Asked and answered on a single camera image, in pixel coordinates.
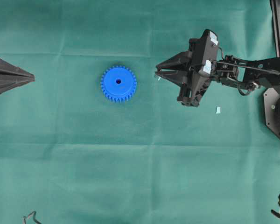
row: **gear teeth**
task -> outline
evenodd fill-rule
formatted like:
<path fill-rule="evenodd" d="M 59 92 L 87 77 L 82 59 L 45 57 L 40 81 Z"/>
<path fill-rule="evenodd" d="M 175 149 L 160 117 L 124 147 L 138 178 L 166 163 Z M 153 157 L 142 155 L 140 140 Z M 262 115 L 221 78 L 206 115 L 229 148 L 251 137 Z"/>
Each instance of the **gear teeth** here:
<path fill-rule="evenodd" d="M 110 77 L 110 75 L 113 74 L 112 69 L 114 69 L 114 68 L 125 69 L 132 76 L 133 83 L 132 83 L 130 91 L 128 93 L 121 95 L 120 97 L 118 96 L 118 95 L 120 95 L 120 91 L 117 92 L 116 84 L 115 84 L 115 86 L 112 87 L 113 89 L 110 89 L 110 90 L 107 89 L 105 86 L 105 82 L 110 82 L 110 81 L 105 81 L 105 79 L 106 79 L 106 77 Z M 135 74 L 131 71 L 130 68 L 122 66 L 122 65 L 114 65 L 114 66 L 106 69 L 106 71 L 104 71 L 104 73 L 100 79 L 100 86 L 101 86 L 101 90 L 102 90 L 103 94 L 105 95 L 105 97 L 107 99 L 109 99 L 112 102 L 116 102 L 116 103 L 124 103 L 125 101 L 130 100 L 134 96 L 134 94 L 136 92 L 136 88 L 137 88 L 137 79 L 136 79 Z"/>

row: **white label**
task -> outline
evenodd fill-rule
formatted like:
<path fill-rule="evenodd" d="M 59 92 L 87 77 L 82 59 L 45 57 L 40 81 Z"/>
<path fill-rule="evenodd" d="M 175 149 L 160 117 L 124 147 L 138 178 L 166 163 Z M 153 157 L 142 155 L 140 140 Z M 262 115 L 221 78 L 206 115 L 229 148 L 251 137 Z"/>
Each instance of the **white label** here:
<path fill-rule="evenodd" d="M 205 66 L 203 67 L 203 71 L 210 74 L 211 71 L 211 62 L 210 60 L 205 61 Z"/>
<path fill-rule="evenodd" d="M 217 40 L 217 36 L 213 32 L 210 32 L 210 38 Z"/>
<path fill-rule="evenodd" d="M 216 41 L 215 39 L 211 38 L 210 41 L 212 41 L 215 45 L 218 45 L 218 41 Z"/>

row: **green cloth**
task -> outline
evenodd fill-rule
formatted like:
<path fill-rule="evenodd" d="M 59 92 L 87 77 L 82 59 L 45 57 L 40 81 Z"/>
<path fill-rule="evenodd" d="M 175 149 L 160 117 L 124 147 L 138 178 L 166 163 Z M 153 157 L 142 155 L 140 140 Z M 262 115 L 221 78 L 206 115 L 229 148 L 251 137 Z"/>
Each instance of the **green cloth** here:
<path fill-rule="evenodd" d="M 275 56 L 268 0 L 0 0 L 0 57 L 36 77 L 0 96 L 0 224 L 280 223 L 264 89 L 212 83 L 188 108 L 154 79 L 206 28 L 225 54 Z M 124 104 L 100 90 L 113 65 L 137 76 Z"/>

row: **black metal plate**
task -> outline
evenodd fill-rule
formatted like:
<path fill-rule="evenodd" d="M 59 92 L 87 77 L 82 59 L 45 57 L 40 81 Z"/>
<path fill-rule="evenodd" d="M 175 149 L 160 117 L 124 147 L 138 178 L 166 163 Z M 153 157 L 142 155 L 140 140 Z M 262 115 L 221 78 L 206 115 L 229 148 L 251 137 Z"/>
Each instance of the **black metal plate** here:
<path fill-rule="evenodd" d="M 280 95 L 269 88 L 263 94 L 265 102 L 266 126 L 280 139 L 280 120 L 274 116 L 275 107 Z"/>

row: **small paper scrap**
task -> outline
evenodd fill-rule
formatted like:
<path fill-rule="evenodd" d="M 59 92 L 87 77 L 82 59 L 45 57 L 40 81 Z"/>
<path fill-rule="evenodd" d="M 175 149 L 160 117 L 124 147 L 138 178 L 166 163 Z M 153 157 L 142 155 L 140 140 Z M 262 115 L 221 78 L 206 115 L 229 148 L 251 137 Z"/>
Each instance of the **small paper scrap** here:
<path fill-rule="evenodd" d="M 217 106 L 216 108 L 216 114 L 220 114 L 221 113 L 221 107 Z"/>

